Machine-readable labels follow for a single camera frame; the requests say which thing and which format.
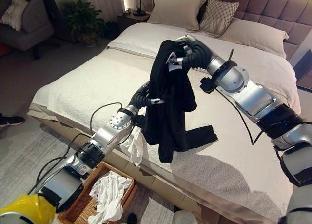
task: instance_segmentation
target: white cushion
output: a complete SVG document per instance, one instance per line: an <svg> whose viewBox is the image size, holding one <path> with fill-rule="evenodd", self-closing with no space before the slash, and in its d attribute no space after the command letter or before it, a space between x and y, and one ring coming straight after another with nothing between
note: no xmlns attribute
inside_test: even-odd
<svg viewBox="0 0 312 224"><path fill-rule="evenodd" d="M22 29L22 15L27 6L26 0L12 0L11 5L4 12L1 23L11 26L16 31Z"/></svg>
<svg viewBox="0 0 312 224"><path fill-rule="evenodd" d="M172 25L198 30L197 15L206 0L154 0L154 9L148 20L153 24Z"/></svg>
<svg viewBox="0 0 312 224"><path fill-rule="evenodd" d="M289 36L285 31L253 21L233 19L220 39L252 46L286 58L283 40Z"/></svg>

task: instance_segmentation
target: potted plant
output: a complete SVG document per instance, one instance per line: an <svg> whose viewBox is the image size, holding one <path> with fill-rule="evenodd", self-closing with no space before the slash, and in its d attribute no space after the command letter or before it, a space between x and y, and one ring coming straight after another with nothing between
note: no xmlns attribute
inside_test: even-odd
<svg viewBox="0 0 312 224"><path fill-rule="evenodd" d="M63 11L73 33L86 46L96 45L98 33L104 36L105 23L102 18L98 18L100 12L91 3L83 3L81 0L65 4Z"/></svg>

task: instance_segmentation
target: pink headboard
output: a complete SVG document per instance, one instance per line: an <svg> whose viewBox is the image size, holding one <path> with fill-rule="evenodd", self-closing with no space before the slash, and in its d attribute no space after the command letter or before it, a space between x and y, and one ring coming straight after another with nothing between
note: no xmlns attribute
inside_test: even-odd
<svg viewBox="0 0 312 224"><path fill-rule="evenodd" d="M312 29L312 1L307 0L221 0L239 2L234 17L255 21L289 35L284 50L289 60Z"/></svg>

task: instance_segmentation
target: wicker basket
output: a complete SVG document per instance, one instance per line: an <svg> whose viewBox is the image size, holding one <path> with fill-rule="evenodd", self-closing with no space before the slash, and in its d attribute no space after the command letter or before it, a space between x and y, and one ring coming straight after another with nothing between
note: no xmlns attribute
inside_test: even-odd
<svg viewBox="0 0 312 224"><path fill-rule="evenodd" d="M123 212L125 212L126 208L128 207L130 201L132 200L133 196L135 195L138 185L134 182L134 179L130 176L126 175L122 171L112 167L111 165L101 162L98 164L97 168L92 172L89 178L84 183L84 188L82 193L78 196L76 201L72 204L72 206L64 213L58 215L58 221L62 224L88 224L88 217L90 215L96 215L95 207L97 206L98 202L92 199L89 196L89 193L92 189L94 183L97 180L105 175L110 170L120 174L125 178L130 178L132 180L130 186L123 194L121 199L121 205L123 208ZM108 222L107 224L116 224L116 222Z"/></svg>

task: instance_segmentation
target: bed frame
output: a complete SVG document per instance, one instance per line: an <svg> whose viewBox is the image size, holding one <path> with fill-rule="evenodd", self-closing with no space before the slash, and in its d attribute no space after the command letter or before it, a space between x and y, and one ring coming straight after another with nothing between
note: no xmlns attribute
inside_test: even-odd
<svg viewBox="0 0 312 224"><path fill-rule="evenodd" d="M312 29L312 1L307 0L221 0L239 2L234 17L255 21L286 31L284 50L289 60Z"/></svg>
<svg viewBox="0 0 312 224"><path fill-rule="evenodd" d="M265 25L272 26L277 29L286 31L290 38L284 41L284 49L287 54L287 59L298 49L303 42L307 34L312 29L312 2L306 0L221 0L227 2L239 2L239 8L235 13L235 17L259 22ZM72 139L78 130L74 129L74 125L67 126L56 121L39 119L44 125L49 126L62 136ZM83 145L88 140L87 137L77 138L76 144ZM113 150L105 161L116 167L117 169L124 171L132 176L139 183L145 185L149 189L158 193L162 197L169 200L174 205L193 212L198 220L203 223L209 224L233 224L246 222L242 217L237 217L233 214L227 213L224 210L218 209L218 207L205 202L205 206L199 204L202 203L198 199L194 199L194 196L190 198L190 195L185 195L185 190L179 187L177 183L172 183L160 177L156 172L144 167L135 167L129 162L129 158L117 150ZM241 213L252 214L259 223L274 224L274 222L260 216L259 214L244 209L238 206Z"/></svg>

